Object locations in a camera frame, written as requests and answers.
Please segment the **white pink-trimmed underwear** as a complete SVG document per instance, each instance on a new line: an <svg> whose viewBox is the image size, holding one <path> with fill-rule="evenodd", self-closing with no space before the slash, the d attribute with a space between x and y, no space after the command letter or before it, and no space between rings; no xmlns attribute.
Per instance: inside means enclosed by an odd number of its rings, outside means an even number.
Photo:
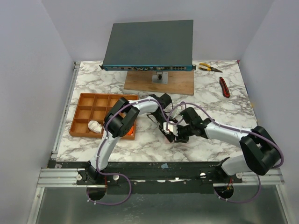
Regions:
<svg viewBox="0 0 299 224"><path fill-rule="evenodd" d="M101 133L103 130L103 126L95 120L90 120L88 122L88 129L94 133Z"/></svg>

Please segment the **brown compartment tray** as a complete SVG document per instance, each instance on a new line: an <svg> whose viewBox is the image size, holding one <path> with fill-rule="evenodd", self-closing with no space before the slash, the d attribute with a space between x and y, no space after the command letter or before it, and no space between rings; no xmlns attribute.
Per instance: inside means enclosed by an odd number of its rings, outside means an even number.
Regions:
<svg viewBox="0 0 299 224"><path fill-rule="evenodd" d="M81 93L73 121L70 135L73 137L102 138L103 133L95 133L88 128L91 120L104 124L104 118L115 103L124 97L127 100L138 100L137 95Z"/></svg>

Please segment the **pink navy-trimmed underwear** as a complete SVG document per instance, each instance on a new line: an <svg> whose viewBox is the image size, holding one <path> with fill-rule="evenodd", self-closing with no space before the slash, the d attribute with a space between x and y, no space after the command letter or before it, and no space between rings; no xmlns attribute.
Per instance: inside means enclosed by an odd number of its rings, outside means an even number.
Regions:
<svg viewBox="0 0 299 224"><path fill-rule="evenodd" d="M166 143L172 143L172 138L171 137L165 137L165 142Z"/></svg>

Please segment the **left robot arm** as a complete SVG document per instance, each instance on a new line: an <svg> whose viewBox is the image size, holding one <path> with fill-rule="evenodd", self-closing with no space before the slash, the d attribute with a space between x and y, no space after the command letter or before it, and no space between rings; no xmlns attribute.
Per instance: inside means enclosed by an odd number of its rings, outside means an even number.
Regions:
<svg viewBox="0 0 299 224"><path fill-rule="evenodd" d="M87 178L93 184L103 181L103 172L117 142L134 126L139 115L153 114L159 124L166 122L164 109L172 104L168 94L158 97L154 94L139 100L120 98L104 118L103 136L95 155L88 162Z"/></svg>

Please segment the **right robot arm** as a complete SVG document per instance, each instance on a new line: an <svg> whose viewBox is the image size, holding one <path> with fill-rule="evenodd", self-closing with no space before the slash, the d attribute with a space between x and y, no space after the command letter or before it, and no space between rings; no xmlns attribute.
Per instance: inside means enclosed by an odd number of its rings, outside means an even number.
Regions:
<svg viewBox="0 0 299 224"><path fill-rule="evenodd" d="M277 145L261 126L238 129L217 124L210 118L203 120L192 107L187 107L180 114L186 125L168 127L176 141L187 142L189 137L197 136L223 141L241 149L242 155L229 157L220 162L220 168L215 171L215 178L221 183L227 182L232 175L242 172L265 175L279 161L283 161Z"/></svg>

